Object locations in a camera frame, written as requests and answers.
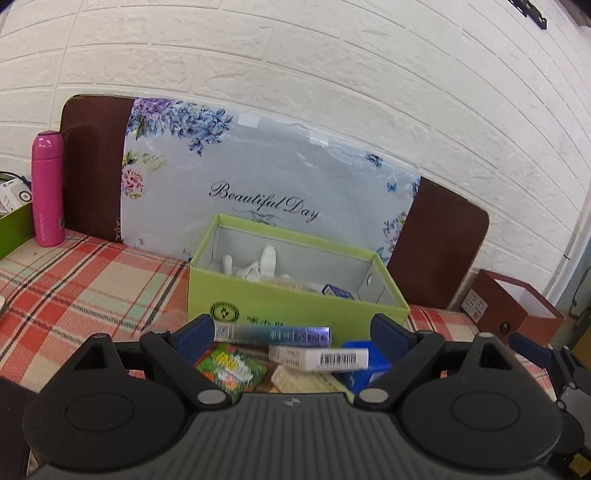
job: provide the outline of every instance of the cable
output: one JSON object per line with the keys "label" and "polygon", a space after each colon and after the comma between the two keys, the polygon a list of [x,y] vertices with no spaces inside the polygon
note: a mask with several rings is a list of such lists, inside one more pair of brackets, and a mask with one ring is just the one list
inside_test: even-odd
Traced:
{"label": "cable", "polygon": [[0,173],[4,173],[5,175],[10,175],[16,179],[22,180],[22,182],[27,186],[27,188],[29,190],[31,190],[31,182],[28,181],[25,176],[17,175],[16,173],[13,173],[11,171],[3,171],[3,170],[0,170]]}

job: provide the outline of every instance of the brown box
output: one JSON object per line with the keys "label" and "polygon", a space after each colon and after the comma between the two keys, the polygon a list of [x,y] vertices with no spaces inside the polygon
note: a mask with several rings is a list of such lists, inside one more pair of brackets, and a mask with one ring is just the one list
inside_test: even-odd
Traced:
{"label": "brown box", "polygon": [[564,321],[534,287],[488,270],[478,272],[462,309],[481,332],[494,333],[503,343],[517,332],[545,347]]}

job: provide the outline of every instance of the blue gripper pad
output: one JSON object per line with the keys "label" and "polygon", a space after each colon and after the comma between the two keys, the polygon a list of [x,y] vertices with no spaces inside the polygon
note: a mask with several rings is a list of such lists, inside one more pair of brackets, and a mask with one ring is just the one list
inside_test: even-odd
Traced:
{"label": "blue gripper pad", "polygon": [[214,334],[213,319],[207,313],[203,313],[172,333],[168,338],[168,344],[187,362],[194,365],[211,347]]}
{"label": "blue gripper pad", "polygon": [[509,347],[540,368],[548,368],[552,364],[552,352],[548,348],[532,342],[519,333],[509,335]]}
{"label": "blue gripper pad", "polygon": [[406,355],[416,344],[417,336],[397,324],[383,313],[371,320],[371,341],[392,365]]}

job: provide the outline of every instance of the logo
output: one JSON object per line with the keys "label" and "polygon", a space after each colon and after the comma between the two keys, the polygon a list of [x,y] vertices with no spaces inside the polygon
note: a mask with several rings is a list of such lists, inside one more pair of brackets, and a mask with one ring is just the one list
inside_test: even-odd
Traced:
{"label": "logo", "polygon": [[29,192],[27,192],[26,190],[23,190],[22,192],[19,192],[18,193],[18,197],[23,202],[30,202],[31,201],[31,194]]}
{"label": "logo", "polygon": [[301,401],[297,398],[291,397],[289,400],[285,400],[283,403],[288,407],[297,407]]}
{"label": "logo", "polygon": [[218,322],[235,322],[240,318],[238,309],[226,301],[214,303],[209,309],[209,314]]}

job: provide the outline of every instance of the plaid tablecloth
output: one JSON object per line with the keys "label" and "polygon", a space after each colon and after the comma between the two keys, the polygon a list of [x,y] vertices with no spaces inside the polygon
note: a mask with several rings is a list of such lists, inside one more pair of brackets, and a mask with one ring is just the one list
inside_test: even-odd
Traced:
{"label": "plaid tablecloth", "polygon": [[[411,311],[408,323],[409,327],[414,331],[433,330],[441,333],[446,340],[452,340],[454,342],[471,342],[474,336],[479,333],[478,327],[464,313],[419,307],[417,305],[411,305],[410,307]],[[548,377],[546,370],[537,367],[518,353],[515,356],[530,375],[535,378],[550,399],[556,401],[556,394],[554,393],[550,377]]]}
{"label": "plaid tablecloth", "polygon": [[129,336],[186,310],[187,264],[68,231],[0,260],[0,375],[39,391],[91,334]]}

